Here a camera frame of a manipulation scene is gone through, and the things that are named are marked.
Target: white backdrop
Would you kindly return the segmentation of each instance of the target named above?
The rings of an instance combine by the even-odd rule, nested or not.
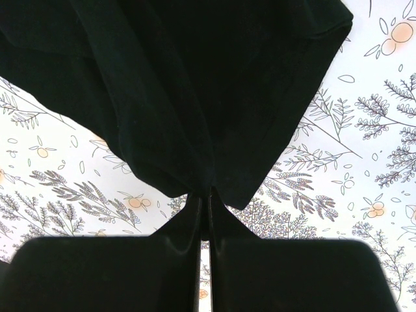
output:
[[[235,213],[261,237],[367,242],[398,307],[415,312],[416,7],[345,3],[352,32],[285,153]],[[148,235],[182,208],[184,197],[139,181],[102,139],[4,79],[0,110],[4,261],[31,237]],[[200,309],[210,311],[206,244],[202,258]]]

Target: floral wallpaper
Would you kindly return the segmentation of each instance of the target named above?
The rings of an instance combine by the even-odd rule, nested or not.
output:
[[[345,0],[354,26],[290,144],[243,211],[266,239],[371,246],[401,311],[416,312],[416,7]],[[105,141],[0,78],[0,258],[39,236],[149,235],[186,196],[138,180]],[[200,311],[210,311],[209,244]]]

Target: line drawing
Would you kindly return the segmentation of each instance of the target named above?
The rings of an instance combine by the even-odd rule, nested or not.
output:
[[[10,93],[16,94],[16,92],[20,92],[20,89],[17,88],[15,85],[11,84],[10,81],[7,81],[2,77],[0,77],[0,80],[5,84],[5,86],[8,88],[6,90],[10,91]]]
[[[345,190],[352,189],[352,187],[356,184],[353,180],[354,177],[350,176],[350,174],[347,172],[344,175],[343,181],[331,181],[332,183],[340,184],[340,191],[342,195],[345,195]]]
[[[39,145],[36,146],[32,146],[31,148],[29,148],[31,151],[36,150],[37,154],[39,155],[39,157],[41,158],[47,158],[49,156],[49,151],[56,151],[55,148],[44,148],[43,143],[42,143],[42,139],[40,138],[40,136],[38,136],[38,143]]]
[[[29,232],[21,235],[20,242],[25,242],[35,238],[43,236],[75,236],[76,233],[80,233],[85,221],[79,217],[72,204],[67,203],[64,205],[61,201],[53,203],[49,201],[45,207],[38,207],[39,200],[35,196],[29,198],[28,196],[22,196],[18,191],[15,191],[15,196],[19,199],[21,204],[11,195],[0,194],[0,212],[2,217],[10,221],[25,220],[28,222]],[[24,207],[25,214],[23,214],[20,205]],[[13,247],[19,249],[21,245],[13,244]]]
[[[85,165],[84,165],[84,161],[81,161],[79,163],[79,171],[81,171],[82,174],[85,173]]]
[[[30,183],[22,180],[21,177],[8,174],[3,169],[0,169],[0,177],[1,176],[3,176],[7,181],[9,181],[12,184],[16,184],[16,182],[22,182],[24,185],[30,185],[31,187],[34,187],[34,185],[31,185]]]
[[[334,209],[334,200],[325,195],[315,195],[315,198],[312,198],[305,193],[306,189],[314,190],[310,185],[312,180],[308,179],[312,175],[301,172],[283,172],[279,168],[280,165],[281,163],[277,162],[273,166],[269,173],[273,172],[273,175],[266,177],[257,193],[260,195],[265,193],[278,203],[281,203],[282,200],[291,200],[293,207],[302,214],[306,212],[313,214],[316,211],[321,219],[326,217],[334,222],[338,217],[338,212]],[[282,189],[288,189],[292,194],[284,192]]]
[[[363,197],[363,199],[365,200],[365,202],[367,202],[367,204],[369,204],[369,207],[366,208],[362,208],[361,211],[366,211],[364,212],[363,215],[363,220],[366,219],[366,217],[369,218],[376,218],[377,216],[382,216],[385,213],[385,205],[384,202],[380,201],[381,198],[383,197],[383,193],[381,193],[379,196],[377,196],[377,198],[373,201],[369,200],[366,197]]]
[[[71,143],[73,147],[78,148],[78,139],[75,135],[71,136]]]
[[[9,153],[10,157],[16,158],[16,154],[18,153],[18,151],[7,150],[6,153]]]
[[[126,196],[123,199],[127,200],[129,203],[129,206],[132,208],[143,208],[145,212],[147,212],[148,207],[151,205],[151,202],[147,198],[142,198],[144,194],[133,196],[133,195],[130,195],[129,193],[121,192],[119,190],[117,192]]]
[[[389,30],[387,22],[383,18],[378,20],[380,30],[385,36],[387,36],[387,38],[382,44],[377,44],[369,49],[364,54],[364,57],[375,55],[376,60],[378,60],[381,54],[385,56],[392,55],[398,47],[412,38],[414,28],[411,22],[416,21],[416,16],[408,16],[413,8],[413,3],[414,0],[410,0],[404,8],[402,13],[403,20],[400,23],[397,23],[396,18],[393,18],[390,23],[390,26],[392,27],[391,31]]]
[[[341,75],[338,77],[338,79],[345,83],[354,83],[356,81],[356,79],[351,75]]]
[[[88,233],[94,234],[95,237],[106,237],[106,234],[104,232],[105,232],[105,229],[99,229],[97,232],[88,232]]]
[[[275,213],[259,198],[253,198],[244,210],[229,209],[250,231],[263,239],[316,239],[317,228],[307,225],[304,214]]]
[[[416,205],[407,205],[406,206],[406,216],[410,219],[410,222],[412,223],[411,226],[402,226],[402,229],[405,231],[401,236],[399,236],[399,239],[402,238],[405,234],[411,234],[412,237],[409,238],[409,241],[416,242]]]
[[[328,156],[325,160],[320,160],[322,157],[323,151],[317,150],[314,153],[310,153],[308,155],[308,150],[304,144],[302,144],[303,150],[301,150],[301,147],[296,148],[295,146],[289,146],[287,148],[287,152],[291,153],[293,151],[296,152],[296,158],[298,159],[299,164],[302,161],[312,161],[313,163],[320,164],[325,168],[326,171],[326,165],[328,163],[334,164],[334,168],[337,169],[337,160],[342,157],[343,155],[347,153],[352,153],[355,156],[362,159],[362,156],[358,155],[356,152],[354,152],[352,149],[350,149],[348,146],[342,143],[341,140],[341,132],[343,129],[346,129],[352,125],[352,119],[355,117],[354,115],[351,115],[351,113],[354,111],[351,109],[350,105],[347,105],[347,100],[342,100],[339,98],[335,103],[333,100],[331,100],[332,96],[327,96],[328,88],[323,89],[322,84],[320,85],[319,89],[317,90],[317,93],[315,94],[315,97],[312,99],[310,108],[311,110],[308,110],[306,114],[302,117],[303,120],[300,121],[298,124],[298,127],[296,128],[293,140],[296,142],[300,136],[300,131],[303,132],[306,136],[309,136],[310,131],[314,131],[314,128],[319,129],[322,131],[325,135],[328,135],[332,140],[337,141],[339,145],[341,145],[343,148],[345,148],[347,151],[343,153],[338,153],[336,155],[325,151],[325,154]],[[319,124],[318,121],[324,120],[326,118],[329,118],[332,121],[333,125],[333,132],[334,134],[329,133],[327,130],[323,129]],[[287,164],[295,163],[295,161],[289,160]]]
[[[45,172],[34,170],[30,177],[39,180],[41,185],[51,187],[58,198],[77,202],[82,207],[82,211],[98,217],[99,221],[111,224],[115,224],[117,220],[122,221],[141,233],[137,228],[141,221],[135,212],[117,198],[108,200],[92,182],[74,183],[78,187],[76,190],[68,185],[63,176],[51,170]]]
[[[413,94],[414,90],[416,90],[416,73],[410,76],[408,83],[405,80],[400,82],[400,86],[397,86],[391,81],[385,80],[384,86],[390,93],[390,96],[395,96],[399,102],[406,103],[397,104],[396,110],[411,120],[416,116],[416,98]],[[386,164],[390,172],[377,175],[375,182],[379,183],[380,188],[388,187],[399,179],[403,183],[410,182],[416,173],[416,151],[410,150],[411,146],[416,145],[416,123],[412,124],[390,118],[388,115],[390,104],[378,94],[372,94],[368,99],[359,97],[355,106],[371,117],[369,120],[360,118],[355,125],[360,131],[365,132],[363,140],[376,139],[384,132],[387,132],[393,125],[401,125],[403,127],[398,132],[401,136],[400,142],[402,146],[398,146],[387,157],[391,159],[391,163]],[[377,155],[373,155],[372,158],[375,161],[378,160]]]
[[[341,44],[341,46],[339,47],[339,52],[342,53],[344,51],[344,43],[345,42],[351,42],[351,40],[349,39],[349,37],[346,37],[343,44]]]
[[[373,233],[374,228],[369,223],[357,222],[352,228],[352,234],[367,241],[373,252],[380,258],[380,264],[386,271],[386,280],[390,288],[397,293],[396,304],[402,296],[405,283],[410,282],[411,274],[414,272],[414,263],[402,263],[405,256],[404,247],[389,251],[387,248],[387,237],[382,230]]]
[[[332,155],[330,152],[322,151],[321,149],[316,149],[314,152],[309,151],[307,146],[305,144],[302,144],[301,146],[288,146],[287,151],[285,154],[289,154],[295,151],[296,155],[294,156],[295,159],[289,158],[287,161],[283,161],[286,166],[291,166],[289,168],[289,171],[296,169],[297,172],[299,172],[301,169],[303,169],[305,166],[308,171],[313,170],[314,172],[318,171],[319,169],[323,168],[324,171],[328,169],[329,164],[333,164],[333,167],[338,169],[338,162],[337,160],[343,156],[346,153],[349,153],[348,151],[344,153],[338,153],[336,155]]]
[[[5,88],[4,86],[0,85],[0,88],[10,92],[9,89]],[[5,114],[5,111],[8,111],[8,114],[13,114],[13,117],[11,119],[12,122],[16,123],[16,125],[20,124],[22,127],[27,127],[29,129],[29,124],[34,129],[34,125],[39,125],[39,121],[37,117],[41,114],[49,115],[50,117],[62,122],[63,124],[67,125],[68,127],[72,128],[73,130],[76,130],[74,127],[72,127],[70,124],[66,123],[62,116],[59,114],[60,118],[52,115],[50,112],[47,112],[45,109],[39,107],[38,105],[35,105],[34,103],[26,100],[24,97],[21,97],[20,95],[13,93],[14,96],[21,99],[22,101],[32,105],[34,108],[38,109],[40,112],[34,112],[34,111],[28,111],[28,110],[19,110],[16,100],[14,99],[14,96],[12,96],[12,99],[8,98],[8,95],[6,92],[3,93],[2,97],[0,98],[0,108],[3,108],[3,114]]]
[[[60,165],[60,166],[58,167],[58,170],[62,170],[63,168],[65,168],[65,165],[66,165],[65,160],[61,160],[61,161],[62,161],[62,165]]]
[[[125,161],[115,156],[115,154],[113,154],[113,152],[109,149],[107,143],[104,140],[90,140],[90,143],[93,143],[93,145],[96,146],[95,150],[92,152],[91,157],[94,157],[94,154],[98,149],[103,150],[109,154],[107,156],[104,156],[103,159],[109,161],[110,163],[112,162],[113,164],[116,164],[116,166],[112,168],[113,170],[121,168],[124,174],[131,173],[129,165]]]

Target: black t-shirt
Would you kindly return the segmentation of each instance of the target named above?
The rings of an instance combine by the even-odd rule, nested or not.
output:
[[[243,209],[352,25],[340,0],[2,0],[0,76],[169,197]]]

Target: branch illustration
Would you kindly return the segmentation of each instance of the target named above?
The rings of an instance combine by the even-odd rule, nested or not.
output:
[[[324,151],[321,149],[316,149],[314,152],[311,152],[307,149],[305,144],[302,144],[298,147],[294,145],[287,147],[285,154],[289,154],[294,151],[296,152],[296,156],[294,156],[295,159],[289,158],[289,160],[284,161],[284,163],[286,166],[291,166],[289,171],[296,169],[297,172],[299,172],[305,166],[308,170],[313,170],[314,172],[318,171],[320,168],[323,168],[326,172],[328,165],[331,163],[333,163],[334,168],[337,169],[337,160],[344,154],[350,153],[349,151],[346,151],[344,153],[332,155],[330,152],[325,151],[325,155],[323,155]]]
[[[11,88],[6,88],[4,86],[0,85],[0,88],[6,90],[7,92],[11,92],[12,98],[10,99],[7,92],[4,92],[1,96],[1,100],[0,100],[0,108],[3,108],[3,114],[5,114],[6,112],[8,112],[8,115],[13,114],[13,117],[11,119],[12,122],[14,122],[16,125],[21,125],[22,127],[27,127],[29,129],[29,124],[32,126],[32,128],[34,128],[34,125],[39,125],[39,122],[37,120],[37,116],[40,114],[46,114],[49,115],[50,117],[62,122],[63,124],[67,125],[68,127],[72,128],[73,130],[75,130],[74,127],[72,127],[71,125],[67,124],[63,119],[62,116],[60,116],[60,118],[52,115],[50,112],[48,112],[47,110],[45,110],[44,108],[35,105],[34,103],[31,103],[30,101],[26,100],[24,97],[20,96],[19,94],[13,92],[14,89]],[[36,108],[38,111],[37,112],[33,112],[33,111],[27,111],[27,110],[20,110],[18,108],[18,104],[16,103],[15,98],[19,98],[22,101],[30,104],[31,106],[33,106],[34,108]]]
[[[4,205],[0,205],[0,212],[6,220],[24,220],[28,223],[29,232],[21,235],[22,244],[35,237],[53,236],[49,229],[55,235],[67,237],[74,236],[84,229],[84,220],[81,217],[77,218],[75,209],[70,203],[64,205],[61,201],[56,203],[49,201],[45,208],[38,207],[39,201],[36,197],[25,197],[17,191],[15,196],[23,205],[23,209],[13,196],[0,194],[0,202]]]
[[[292,217],[288,212],[275,213],[259,198],[253,198],[248,206],[240,211],[230,211],[253,233],[268,239],[317,239],[315,226],[307,225],[303,214]]]
[[[78,187],[78,190],[75,190],[68,186],[64,177],[51,170],[44,173],[33,171],[30,176],[41,181],[39,184],[51,187],[52,191],[57,193],[57,197],[69,202],[78,202],[82,211],[98,217],[99,221],[114,224],[116,220],[122,220],[141,233],[137,228],[141,221],[135,212],[116,198],[108,200],[92,182],[74,183]]]
[[[0,169],[0,177],[1,177],[1,175],[3,175],[5,177],[5,179],[7,181],[9,181],[10,183],[12,183],[12,184],[16,184],[16,181],[17,181],[17,182],[22,182],[24,185],[30,185],[31,187],[34,187],[34,185],[31,185],[30,183],[22,180],[21,177],[8,174],[3,169]]]
[[[182,195],[177,198],[172,198],[168,206],[172,208],[171,218],[173,218],[185,206],[187,202],[187,195]]]
[[[413,91],[416,89],[416,74],[410,77],[409,83],[401,80],[403,89],[400,89],[388,80],[384,81],[384,85],[389,93],[395,95],[400,101],[412,101],[416,103],[415,96],[413,95]],[[402,146],[397,147],[387,157],[391,159],[391,163],[386,164],[390,172],[377,175],[375,182],[378,182],[380,188],[389,187],[394,182],[399,181],[399,179],[401,179],[402,183],[410,182],[416,173],[416,152],[410,150],[410,146],[416,144],[416,124],[413,125],[389,117],[390,104],[378,94],[372,94],[369,99],[359,97],[356,106],[372,118],[370,120],[360,118],[356,124],[356,127],[360,131],[365,132],[363,140],[379,137],[387,132],[392,125],[404,126],[398,132],[401,136],[400,142]],[[410,107],[409,103],[397,105],[396,110],[405,114],[409,119],[416,116],[416,108]]]
[[[372,232],[373,227],[369,223],[357,222],[352,228],[352,234],[368,241],[373,252],[380,258],[381,265],[388,273],[386,280],[393,291],[398,293],[396,303],[400,300],[405,282],[410,281],[414,272],[413,263],[401,263],[405,256],[404,247],[390,252],[387,248],[387,238],[382,230]]]
[[[352,151],[348,146],[345,146],[345,144],[341,142],[341,131],[342,129],[348,128],[352,125],[350,121],[354,118],[354,116],[350,116],[350,113],[352,113],[354,110],[350,109],[350,105],[346,104],[347,100],[342,100],[339,98],[334,103],[331,100],[331,96],[326,95],[327,92],[328,89],[323,89],[321,84],[310,104],[312,110],[309,111],[309,116],[314,118],[314,121],[304,115],[303,119],[307,122],[301,121],[299,123],[294,132],[294,141],[298,140],[300,131],[309,136],[309,131],[313,131],[314,127],[316,127],[328,135],[330,138],[337,141],[338,144],[342,145],[346,150],[348,150],[349,153],[353,153],[359,158],[362,158],[360,155]],[[336,136],[331,135],[317,123],[318,121],[326,118],[331,119]]]
[[[416,282],[413,283],[413,285],[409,286],[408,293],[411,293],[414,295],[414,298],[411,300],[414,304],[416,304]]]
[[[258,193],[260,195],[266,193],[268,197],[278,203],[281,203],[282,200],[292,200],[293,207],[301,213],[313,214],[316,211],[322,219],[326,217],[334,222],[338,217],[338,212],[334,209],[334,200],[325,195],[316,195],[315,198],[312,198],[304,192],[306,189],[314,190],[310,185],[312,180],[306,179],[312,175],[300,172],[283,172],[279,168],[280,165],[280,162],[276,163],[272,169],[275,172],[275,177],[266,177]],[[283,188],[291,190],[292,194],[282,191]]]

